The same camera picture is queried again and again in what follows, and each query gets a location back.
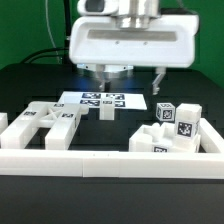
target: white foam block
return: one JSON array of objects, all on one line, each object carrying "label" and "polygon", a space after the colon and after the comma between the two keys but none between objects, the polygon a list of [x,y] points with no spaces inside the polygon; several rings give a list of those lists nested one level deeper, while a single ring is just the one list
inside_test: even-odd
[{"label": "white foam block", "polygon": [[151,152],[152,136],[144,133],[136,133],[129,139],[129,152]]},{"label": "white foam block", "polygon": [[197,123],[201,118],[202,107],[197,104],[182,103],[176,109],[175,120],[181,120],[190,123]]},{"label": "white foam block", "polygon": [[62,113],[45,137],[47,150],[67,150],[79,125],[82,106],[79,104],[68,104],[63,107]]},{"label": "white foam block", "polygon": [[205,118],[200,119],[201,145],[208,153],[224,153],[224,139]]},{"label": "white foam block", "polygon": [[119,177],[119,152],[90,152],[83,159],[83,177]]},{"label": "white foam block", "polygon": [[220,154],[120,152],[119,158],[121,178],[224,178]]},{"label": "white foam block", "polygon": [[80,151],[0,150],[0,175],[82,177]]},{"label": "white foam block", "polygon": [[1,134],[1,147],[23,149],[37,132],[36,122],[47,114],[47,105],[31,103],[29,107]]},{"label": "white foam block", "polygon": [[115,101],[114,98],[103,98],[100,103],[100,120],[114,120]]},{"label": "white foam block", "polygon": [[0,113],[0,134],[8,127],[7,113]]}]

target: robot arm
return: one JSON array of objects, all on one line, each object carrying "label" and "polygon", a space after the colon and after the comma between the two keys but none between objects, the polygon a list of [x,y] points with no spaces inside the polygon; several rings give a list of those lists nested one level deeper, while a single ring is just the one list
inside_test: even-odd
[{"label": "robot arm", "polygon": [[[161,15],[159,0],[80,0],[78,11],[82,17],[73,26],[69,52],[75,64],[103,65],[112,73],[155,67],[157,94],[166,68],[185,68],[194,61],[197,15]],[[98,67],[93,69],[97,74]],[[101,83],[107,80],[100,77]]]}]

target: white cube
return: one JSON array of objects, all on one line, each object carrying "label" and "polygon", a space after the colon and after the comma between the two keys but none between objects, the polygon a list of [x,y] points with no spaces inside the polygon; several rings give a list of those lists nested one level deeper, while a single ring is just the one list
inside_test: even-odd
[{"label": "white cube", "polygon": [[199,147],[200,147],[200,140],[201,136],[200,135],[195,135],[193,139],[187,139],[187,138],[182,138],[179,136],[174,136],[173,138],[173,150],[176,148],[178,151],[179,150],[189,150],[189,151],[196,151],[198,152]]},{"label": "white cube", "polygon": [[181,104],[176,110],[175,135],[193,139],[198,134],[202,107],[197,104]]},{"label": "white cube", "polygon": [[144,133],[135,133],[129,140],[129,152],[151,152],[152,136]]},{"label": "white cube", "polygon": [[171,103],[157,103],[156,117],[160,121],[174,121],[175,107]]},{"label": "white cube", "polygon": [[105,97],[100,103],[100,120],[114,120],[115,101],[113,98]]}]

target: white rectangular block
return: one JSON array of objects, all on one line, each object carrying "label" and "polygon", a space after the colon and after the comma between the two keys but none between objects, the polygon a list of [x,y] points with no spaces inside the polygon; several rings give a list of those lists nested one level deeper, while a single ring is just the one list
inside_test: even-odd
[{"label": "white rectangular block", "polygon": [[150,152],[129,154],[120,152],[120,154],[121,178],[224,178],[224,157],[220,154]]},{"label": "white rectangular block", "polygon": [[1,134],[1,147],[24,149],[37,132],[37,120],[47,114],[47,105],[31,103]]},{"label": "white rectangular block", "polygon": [[0,113],[0,134],[8,127],[7,113]]},{"label": "white rectangular block", "polygon": [[119,152],[93,151],[83,158],[83,177],[119,177]]},{"label": "white rectangular block", "polygon": [[200,119],[201,145],[208,153],[224,153],[224,139],[205,118]]},{"label": "white rectangular block", "polygon": [[83,175],[79,151],[0,150],[0,175],[74,176]]},{"label": "white rectangular block", "polygon": [[100,103],[100,120],[114,120],[115,101],[114,98],[105,97]]}]

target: white block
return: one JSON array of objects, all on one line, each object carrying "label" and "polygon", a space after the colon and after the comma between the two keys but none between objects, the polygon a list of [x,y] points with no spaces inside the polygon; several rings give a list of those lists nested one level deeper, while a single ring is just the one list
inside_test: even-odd
[{"label": "white block", "polygon": [[206,153],[120,152],[120,177],[223,179],[224,157]]},{"label": "white block", "polygon": [[152,126],[144,125],[144,133],[151,135],[153,142],[160,141],[163,138],[165,132],[165,125],[160,126],[158,123],[154,123]]},{"label": "white block", "polygon": [[174,136],[173,138],[173,147],[174,148],[180,148],[182,150],[191,150],[192,148],[198,148],[198,145],[200,145],[200,135],[195,135],[193,139],[187,139],[180,136]]},{"label": "white block", "polygon": [[160,121],[174,121],[175,107],[171,103],[157,103],[156,117]]},{"label": "white block", "polygon": [[184,104],[182,103],[176,109],[175,120],[197,123],[201,118],[202,107],[197,104]]},{"label": "white block", "polygon": [[198,134],[202,107],[197,104],[181,104],[176,110],[175,135],[193,139]]},{"label": "white block", "polygon": [[105,97],[100,103],[100,120],[114,120],[115,101],[114,98]]},{"label": "white block", "polygon": [[0,113],[0,134],[8,127],[7,113]]},{"label": "white block", "polygon": [[67,150],[79,125],[81,114],[88,112],[87,105],[66,104],[62,113],[45,137],[47,150]]},{"label": "white block", "polygon": [[151,152],[152,136],[144,133],[136,133],[129,140],[129,152]]},{"label": "white block", "polygon": [[175,124],[163,122],[161,127],[163,127],[163,126],[164,126],[164,135],[163,135],[163,137],[164,138],[168,138],[168,139],[173,139]]},{"label": "white block", "polygon": [[37,120],[46,114],[46,104],[31,103],[1,134],[1,147],[4,149],[24,149],[38,130]]},{"label": "white block", "polygon": [[0,150],[0,175],[83,176],[86,152]]},{"label": "white block", "polygon": [[200,119],[201,145],[208,153],[224,153],[224,139],[205,118]]},{"label": "white block", "polygon": [[119,152],[91,152],[83,158],[83,177],[119,177]]}]

